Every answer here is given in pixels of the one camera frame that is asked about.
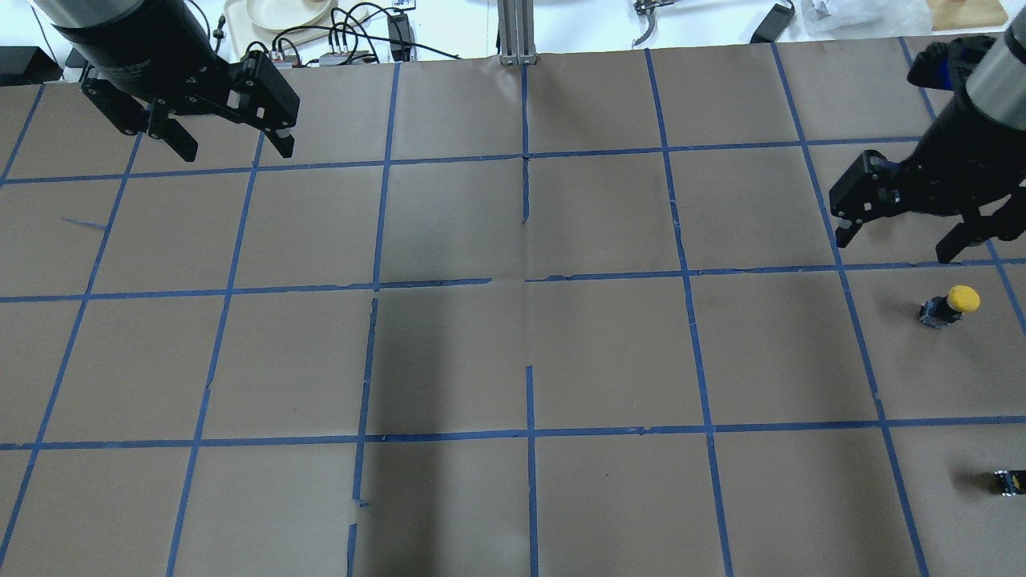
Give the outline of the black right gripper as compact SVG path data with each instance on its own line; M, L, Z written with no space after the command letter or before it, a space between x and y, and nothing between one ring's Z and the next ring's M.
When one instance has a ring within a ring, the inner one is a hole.
M1025 134L953 97L919 141L906 167L876 150L862 151L829 190L837 219L837 248L846 248L865 223L905 211L961 215L935 245L950 264L965 248L1024 232Z

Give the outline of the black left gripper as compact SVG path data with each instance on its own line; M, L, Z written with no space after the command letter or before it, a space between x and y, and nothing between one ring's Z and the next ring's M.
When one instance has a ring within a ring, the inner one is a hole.
M164 141L193 162L198 143L170 114L216 115L260 129L280 157L293 157L301 99L292 85L261 50L229 66L184 1L55 1L52 26L91 65L80 89L121 134Z

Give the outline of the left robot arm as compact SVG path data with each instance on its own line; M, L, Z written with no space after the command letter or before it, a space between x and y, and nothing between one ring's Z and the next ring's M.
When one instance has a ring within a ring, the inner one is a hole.
M198 143L180 118L216 115L293 156L301 100L261 50L229 63L183 1L39 1L93 75L81 89L122 134L164 141L184 161Z

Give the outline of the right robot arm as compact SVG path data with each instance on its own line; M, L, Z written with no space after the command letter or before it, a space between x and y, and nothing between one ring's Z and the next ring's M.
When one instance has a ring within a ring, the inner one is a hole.
M913 87L951 98L912 153L894 162L858 154L829 191L835 243L846 248L872 220L904 213L957 218L935 245L948 264L968 246L1018 240L1024 233L1024 21L997 38L933 42L907 73Z

